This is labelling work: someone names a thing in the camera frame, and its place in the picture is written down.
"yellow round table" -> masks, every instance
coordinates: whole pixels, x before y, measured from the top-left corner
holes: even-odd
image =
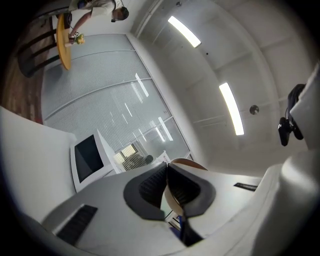
[[[56,46],[59,53],[59,58],[66,70],[71,68],[71,50],[65,44],[69,42],[69,28],[65,29],[64,15],[60,14],[56,26]]]

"computer screen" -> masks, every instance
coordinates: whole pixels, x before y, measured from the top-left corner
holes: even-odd
[[[76,145],[74,147],[74,154],[80,183],[104,167],[93,135]]]

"floor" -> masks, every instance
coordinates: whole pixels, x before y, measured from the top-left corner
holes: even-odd
[[[28,33],[22,35],[17,43],[19,46],[29,42],[39,35],[50,30],[50,22],[47,20],[37,21],[29,25]],[[31,47],[32,52],[36,52],[43,47],[53,43],[52,37],[47,37]],[[43,52],[35,59],[35,64],[45,61],[48,52]],[[0,92],[0,105],[7,110],[16,113],[26,119],[32,120],[39,124],[43,123],[41,114],[41,88],[43,82],[44,70],[40,69],[33,77],[25,77],[19,68],[16,51],[12,53],[12,57],[7,65],[6,75],[4,77],[4,87]]]

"black camera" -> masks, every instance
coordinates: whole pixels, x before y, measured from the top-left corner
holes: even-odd
[[[299,101],[299,95],[305,88],[305,84],[297,84],[288,95],[288,107],[285,111],[284,117],[280,118],[278,132],[280,135],[281,145],[286,146],[289,142],[290,133],[293,132],[298,140],[302,140],[302,135],[299,127],[297,126],[294,118],[290,114],[290,110]]]

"person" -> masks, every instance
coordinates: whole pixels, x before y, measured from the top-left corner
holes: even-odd
[[[129,171],[142,166],[147,166],[148,164],[151,164],[153,160],[154,160],[154,157],[150,154],[147,155],[146,157],[143,157],[138,153],[134,153],[126,157],[122,165],[126,171]]]
[[[73,43],[73,37],[77,30],[90,18],[99,15],[111,14],[111,21],[124,21],[129,16],[129,11],[121,0],[72,0],[69,5],[69,12],[75,10],[90,10],[84,14],[75,24],[69,34],[70,42]]]

